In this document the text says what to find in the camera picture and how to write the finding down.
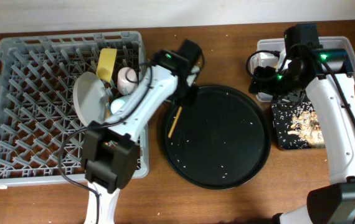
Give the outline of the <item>wooden chopstick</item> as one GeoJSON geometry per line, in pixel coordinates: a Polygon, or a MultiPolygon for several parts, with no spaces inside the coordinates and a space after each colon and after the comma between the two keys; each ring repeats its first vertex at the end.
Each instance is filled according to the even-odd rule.
{"type": "Polygon", "coordinates": [[[106,116],[105,117],[109,118],[111,116],[110,99],[109,99],[109,97],[106,98],[105,106],[106,106],[106,116]]]}
{"type": "Polygon", "coordinates": [[[177,109],[177,113],[176,113],[176,115],[175,115],[175,117],[174,117],[174,121],[173,121],[173,123],[172,123],[172,125],[171,125],[171,128],[170,128],[169,132],[168,132],[168,138],[169,138],[169,139],[170,139],[170,138],[172,137],[172,135],[173,135],[173,132],[174,132],[174,130],[175,130],[175,127],[176,127],[176,124],[177,124],[177,122],[178,122],[178,119],[179,119],[179,117],[180,117],[180,115],[181,115],[181,112],[182,112],[182,106],[179,106],[179,108],[177,109]]]}

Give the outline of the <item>food scraps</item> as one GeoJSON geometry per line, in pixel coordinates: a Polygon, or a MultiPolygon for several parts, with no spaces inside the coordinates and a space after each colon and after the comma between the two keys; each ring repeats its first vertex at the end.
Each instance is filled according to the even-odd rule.
{"type": "Polygon", "coordinates": [[[314,111],[302,111],[291,119],[289,135],[296,135],[305,140],[312,148],[324,148],[324,139],[318,116],[314,111]]]}

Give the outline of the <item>pink cup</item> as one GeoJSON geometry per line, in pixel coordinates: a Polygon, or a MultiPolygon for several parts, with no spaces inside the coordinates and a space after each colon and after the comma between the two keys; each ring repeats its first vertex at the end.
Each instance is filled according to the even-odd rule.
{"type": "Polygon", "coordinates": [[[123,67],[118,72],[117,89],[122,95],[131,94],[138,86],[136,72],[130,67],[123,67]]]}

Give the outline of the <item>blue cup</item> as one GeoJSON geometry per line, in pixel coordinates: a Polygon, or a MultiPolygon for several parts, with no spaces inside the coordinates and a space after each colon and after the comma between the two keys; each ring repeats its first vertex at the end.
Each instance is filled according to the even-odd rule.
{"type": "Polygon", "coordinates": [[[130,95],[125,95],[112,101],[110,105],[111,114],[115,114],[130,99],[130,95]]]}

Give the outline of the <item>yellow bowl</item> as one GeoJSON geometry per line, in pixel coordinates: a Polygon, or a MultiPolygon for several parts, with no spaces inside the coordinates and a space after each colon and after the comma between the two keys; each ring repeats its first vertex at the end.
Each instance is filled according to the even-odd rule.
{"type": "Polygon", "coordinates": [[[100,51],[97,65],[97,77],[108,83],[111,82],[117,56],[117,49],[104,48],[100,51]]]}

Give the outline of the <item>grey ceramic plate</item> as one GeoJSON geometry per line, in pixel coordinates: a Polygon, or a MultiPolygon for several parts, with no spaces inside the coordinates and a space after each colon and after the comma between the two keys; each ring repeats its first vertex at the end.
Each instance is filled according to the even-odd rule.
{"type": "Polygon", "coordinates": [[[80,75],[73,85],[73,106],[84,126],[103,123],[107,117],[108,94],[102,81],[92,72],[80,75]]]}

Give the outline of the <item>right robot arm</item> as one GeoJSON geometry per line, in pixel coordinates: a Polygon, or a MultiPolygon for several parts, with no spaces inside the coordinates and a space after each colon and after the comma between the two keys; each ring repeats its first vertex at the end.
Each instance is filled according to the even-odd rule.
{"type": "Polygon", "coordinates": [[[330,184],[273,222],[355,223],[355,53],[349,39],[322,37],[315,24],[297,24],[282,38],[259,40],[246,70],[253,94],[310,100],[328,157],[330,184]]]}

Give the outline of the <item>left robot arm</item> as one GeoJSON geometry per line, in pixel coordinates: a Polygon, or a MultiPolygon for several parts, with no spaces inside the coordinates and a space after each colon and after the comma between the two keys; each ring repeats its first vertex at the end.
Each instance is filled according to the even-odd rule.
{"type": "Polygon", "coordinates": [[[92,121],[85,130],[81,165],[88,182],[89,201],[85,223],[113,223],[120,190],[137,166],[140,134],[158,107],[171,100],[190,105],[196,98],[194,84],[202,49],[185,40],[173,52],[160,50],[128,101],[110,118],[92,121]]]}

